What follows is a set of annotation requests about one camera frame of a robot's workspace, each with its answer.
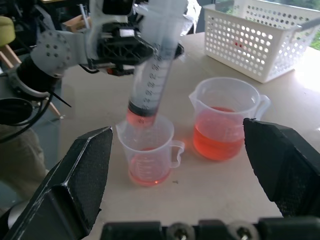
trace basket handle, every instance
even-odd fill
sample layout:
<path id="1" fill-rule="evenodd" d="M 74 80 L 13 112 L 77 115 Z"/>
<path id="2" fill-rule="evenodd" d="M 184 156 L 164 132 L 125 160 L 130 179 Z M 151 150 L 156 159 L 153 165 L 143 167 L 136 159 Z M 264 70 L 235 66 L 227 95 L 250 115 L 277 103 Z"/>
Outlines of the basket handle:
<path id="1" fill-rule="evenodd" d="M 310 21 L 307 21 L 301 25 L 298 25 L 297 26 L 297 29 L 295 30 L 295 32 L 302 32 L 302 31 L 305 31 L 307 29 L 311 29 L 317 25 L 320 25 L 320 17 L 316 18 L 316 19 L 313 19 L 313 20 L 310 20 Z"/>

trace syringe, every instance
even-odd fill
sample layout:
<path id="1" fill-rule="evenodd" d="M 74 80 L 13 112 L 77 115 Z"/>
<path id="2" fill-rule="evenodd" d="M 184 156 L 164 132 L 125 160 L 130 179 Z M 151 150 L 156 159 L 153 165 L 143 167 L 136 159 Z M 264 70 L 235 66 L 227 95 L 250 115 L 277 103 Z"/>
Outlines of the syringe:
<path id="1" fill-rule="evenodd" d="M 183 27 L 187 0 L 149 0 L 141 38 L 153 45 L 153 58 L 137 66 L 129 99 L 127 121 L 140 127 L 153 124 Z"/>

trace white tabletop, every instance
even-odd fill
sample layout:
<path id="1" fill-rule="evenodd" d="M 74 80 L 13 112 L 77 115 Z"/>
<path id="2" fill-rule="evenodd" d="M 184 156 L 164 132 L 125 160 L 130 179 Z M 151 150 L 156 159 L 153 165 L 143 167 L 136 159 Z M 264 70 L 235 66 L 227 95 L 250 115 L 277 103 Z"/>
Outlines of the white tabletop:
<path id="1" fill-rule="evenodd" d="M 317 69 L 320 52 L 308 48 L 296 71 L 261 84 L 205 56 L 203 33 L 182 37 L 181 41 L 186 54 L 174 61 L 159 110 L 173 122 L 174 139 L 186 143 L 181 166 L 159 186 L 134 185 L 114 132 L 102 211 L 89 239 L 99 239 L 103 224 L 111 221 L 159 220 L 168 225 L 176 221 L 196 224 L 201 219 L 220 219 L 229 223 L 254 222 L 259 217 L 281 215 L 259 185 L 245 149 L 237 157 L 221 163 L 206 160 L 194 151 L 191 144 L 194 110 L 188 95 L 204 79 L 233 77 L 254 85 L 272 101 L 262 120 L 294 128 L 320 150 L 317 141 L 320 137 Z M 66 114 L 61 122 L 61 156 L 76 137 L 88 131 L 105 126 L 115 130 L 115 124 L 125 118 L 132 82 L 132 76 L 88 74 L 80 67 L 67 71 L 63 98 L 73 108 L 61 110 Z"/>

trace black cable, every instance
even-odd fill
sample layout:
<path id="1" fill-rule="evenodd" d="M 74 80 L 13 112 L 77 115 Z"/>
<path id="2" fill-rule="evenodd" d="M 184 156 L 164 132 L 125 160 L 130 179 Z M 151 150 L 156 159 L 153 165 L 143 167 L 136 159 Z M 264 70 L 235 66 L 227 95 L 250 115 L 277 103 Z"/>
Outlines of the black cable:
<path id="1" fill-rule="evenodd" d="M 87 73 L 89 73 L 89 74 L 97 74 L 98 72 L 100 72 L 99 70 L 91 71 L 91 70 L 89 70 L 88 68 L 86 68 L 85 66 L 83 66 L 83 65 L 81 65 L 81 64 L 79 64 L 79 66 L 82 67 L 83 70 L 85 70 L 85 71 L 86 71 Z"/>
<path id="2" fill-rule="evenodd" d="M 21 130 L 17 131 L 16 133 L 13 133 L 9 136 L 5 136 L 4 138 L 0 139 L 0 144 L 6 143 L 14 138 L 16 138 L 17 136 L 19 136 L 20 134 L 23 134 L 25 131 L 27 131 L 29 128 L 31 128 L 47 111 L 48 107 L 50 106 L 50 103 L 52 101 L 53 95 L 51 94 L 49 97 L 49 100 L 47 101 L 47 103 L 45 104 L 43 110 L 37 114 L 37 117 L 34 117 L 33 120 L 29 123 L 29 125 L 25 126 L 24 128 L 22 128 Z"/>
<path id="3" fill-rule="evenodd" d="M 30 120 L 28 120 L 28 121 L 23 121 L 23 122 L 19 122 L 19 123 L 16 123 L 16 124 L 6 124 L 6 125 L 19 127 L 19 126 L 25 126 L 25 125 L 30 124 L 30 123 L 41 113 L 41 110 L 42 110 L 43 105 L 44 105 L 44 101 L 41 101 L 41 102 L 40 102 L 39 109 L 38 109 L 38 112 L 37 112 L 36 115 L 35 115 L 33 118 L 31 118 Z"/>

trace red liquid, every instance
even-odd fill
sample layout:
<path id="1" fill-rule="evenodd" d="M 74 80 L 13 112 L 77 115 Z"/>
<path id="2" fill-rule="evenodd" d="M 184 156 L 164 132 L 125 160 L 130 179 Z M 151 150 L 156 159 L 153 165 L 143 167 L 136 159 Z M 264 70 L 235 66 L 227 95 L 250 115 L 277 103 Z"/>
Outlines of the red liquid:
<path id="1" fill-rule="evenodd" d="M 134 127 L 138 128 L 146 128 L 150 127 L 154 124 L 156 119 L 156 115 L 154 116 L 139 116 L 134 114 L 132 111 L 128 109 L 126 113 L 126 120 Z"/>
<path id="2" fill-rule="evenodd" d="M 212 108 L 223 112 L 234 112 L 224 107 Z M 243 128 L 239 127 L 239 124 L 242 124 L 242 120 L 243 117 L 240 115 L 222 115 L 208 110 L 201 112 L 196 119 L 193 132 L 195 149 L 204 157 L 216 161 L 224 161 L 236 156 L 244 145 Z M 216 139 L 223 139 L 228 129 L 233 129 L 232 131 L 235 131 L 232 132 L 233 134 L 237 136 L 243 135 L 243 137 L 237 138 L 236 141 L 232 140 L 232 138 L 226 141 L 216 141 L 201 134 L 199 129 L 202 129 L 203 133 L 214 136 Z"/>
<path id="3" fill-rule="evenodd" d="M 162 183 L 170 175 L 171 169 L 166 161 L 157 158 L 156 153 L 136 154 L 129 163 L 130 179 L 141 186 L 152 187 Z"/>

